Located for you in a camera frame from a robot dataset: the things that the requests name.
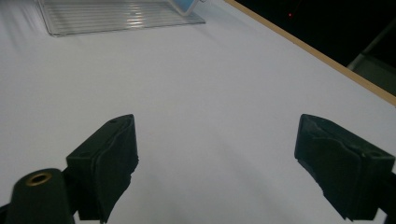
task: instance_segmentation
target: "transparent container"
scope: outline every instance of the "transparent container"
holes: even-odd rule
[[[38,5],[53,36],[205,23],[193,12],[181,15],[167,1],[38,0]]]

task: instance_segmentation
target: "white table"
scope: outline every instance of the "white table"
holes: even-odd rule
[[[348,223],[293,158],[299,117],[396,155],[394,106],[220,0],[195,12],[205,25],[56,38],[32,0],[1,0],[0,204],[133,113],[140,164],[108,223]]]

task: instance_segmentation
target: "dark background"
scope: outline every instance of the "dark background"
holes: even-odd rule
[[[344,66],[396,16],[396,0],[236,1]],[[388,46],[395,49],[395,41],[388,37],[388,43],[376,48],[375,54],[395,64],[395,52]]]

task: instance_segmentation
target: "white tabletop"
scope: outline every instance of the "white tabletop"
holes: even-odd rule
[[[195,12],[206,24],[51,37],[33,0],[0,0],[0,204],[132,113],[140,163],[108,223],[348,223],[293,157],[299,117],[396,155],[394,106],[220,0]]]

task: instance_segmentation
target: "clear plastic tray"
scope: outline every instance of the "clear plastic tray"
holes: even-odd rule
[[[180,15],[167,1],[38,0],[38,4],[54,36],[205,23],[193,12]]]

